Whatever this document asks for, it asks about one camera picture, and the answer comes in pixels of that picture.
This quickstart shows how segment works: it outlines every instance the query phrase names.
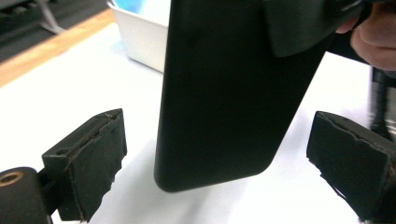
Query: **white table surface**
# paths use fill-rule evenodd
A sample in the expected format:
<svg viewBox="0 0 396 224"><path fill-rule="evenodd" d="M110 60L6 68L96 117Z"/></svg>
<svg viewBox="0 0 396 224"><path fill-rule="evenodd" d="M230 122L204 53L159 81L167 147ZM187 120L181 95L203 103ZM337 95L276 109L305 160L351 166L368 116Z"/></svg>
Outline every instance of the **white table surface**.
<svg viewBox="0 0 396 224"><path fill-rule="evenodd" d="M92 224L359 222L305 151L317 110L367 126L369 66L327 53L265 172L174 194L153 180L162 82L163 74L127 58L117 24L108 26L0 88L0 171L41 170L41 155L79 125L123 108L128 155Z"/></svg>

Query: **finger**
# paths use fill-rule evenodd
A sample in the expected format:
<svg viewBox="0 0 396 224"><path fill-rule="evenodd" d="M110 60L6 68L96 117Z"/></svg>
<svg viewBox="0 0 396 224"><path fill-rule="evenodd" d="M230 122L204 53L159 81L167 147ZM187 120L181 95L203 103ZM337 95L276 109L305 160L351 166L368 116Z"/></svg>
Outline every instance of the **finger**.
<svg viewBox="0 0 396 224"><path fill-rule="evenodd" d="M356 29L351 38L351 46L370 65L396 71L396 49L374 46L361 38L361 29Z"/></svg>
<svg viewBox="0 0 396 224"><path fill-rule="evenodd" d="M364 42L383 48L396 48L396 1L373 5L372 15L357 29Z"/></svg>
<svg viewBox="0 0 396 224"><path fill-rule="evenodd" d="M355 25L355 23L358 21L359 16L345 22L342 24L338 29L335 31L337 34L344 34L352 29L352 27Z"/></svg>

